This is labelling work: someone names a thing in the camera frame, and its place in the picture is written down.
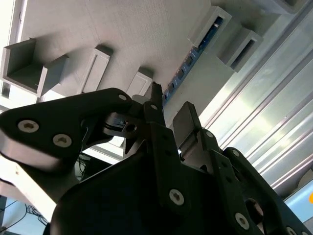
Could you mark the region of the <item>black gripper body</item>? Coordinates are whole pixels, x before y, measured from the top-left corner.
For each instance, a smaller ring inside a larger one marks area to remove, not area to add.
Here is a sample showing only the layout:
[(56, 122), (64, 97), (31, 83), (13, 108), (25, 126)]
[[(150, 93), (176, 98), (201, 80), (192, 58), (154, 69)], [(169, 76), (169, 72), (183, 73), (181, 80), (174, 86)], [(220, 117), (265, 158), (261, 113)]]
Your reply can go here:
[(209, 228), (204, 173), (176, 150), (139, 152), (71, 188), (52, 235), (216, 235)]

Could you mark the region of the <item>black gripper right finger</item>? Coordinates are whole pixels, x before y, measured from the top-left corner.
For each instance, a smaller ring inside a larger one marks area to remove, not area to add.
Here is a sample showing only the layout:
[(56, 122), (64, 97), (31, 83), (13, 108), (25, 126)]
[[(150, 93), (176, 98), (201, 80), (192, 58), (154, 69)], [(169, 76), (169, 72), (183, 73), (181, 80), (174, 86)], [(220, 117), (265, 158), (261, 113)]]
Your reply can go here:
[(221, 149), (204, 129), (195, 106), (185, 102), (173, 120), (180, 158), (204, 173), (209, 228), (221, 235), (308, 235), (298, 219), (244, 155)]

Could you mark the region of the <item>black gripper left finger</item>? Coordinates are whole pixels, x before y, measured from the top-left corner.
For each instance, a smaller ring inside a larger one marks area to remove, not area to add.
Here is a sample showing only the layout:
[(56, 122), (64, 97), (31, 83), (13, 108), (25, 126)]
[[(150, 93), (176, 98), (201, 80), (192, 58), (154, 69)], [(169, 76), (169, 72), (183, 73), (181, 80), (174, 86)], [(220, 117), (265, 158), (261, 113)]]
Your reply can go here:
[(73, 175), (78, 156), (114, 136), (126, 141), (124, 160), (155, 149), (177, 151), (173, 132), (165, 126), (159, 84), (152, 84), (143, 103), (109, 88), (5, 111), (0, 116), (0, 177), (44, 215), (52, 215), (61, 198), (80, 184)]

